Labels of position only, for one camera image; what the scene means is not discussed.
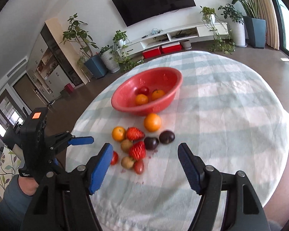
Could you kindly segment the left human hand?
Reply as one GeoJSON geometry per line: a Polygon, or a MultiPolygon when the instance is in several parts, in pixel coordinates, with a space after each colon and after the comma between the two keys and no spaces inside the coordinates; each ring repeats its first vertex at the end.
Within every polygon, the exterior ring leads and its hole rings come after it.
{"type": "Polygon", "coordinates": [[[18,185],[22,192],[28,196],[34,195],[39,187],[34,178],[21,176],[18,178],[18,185]]]}

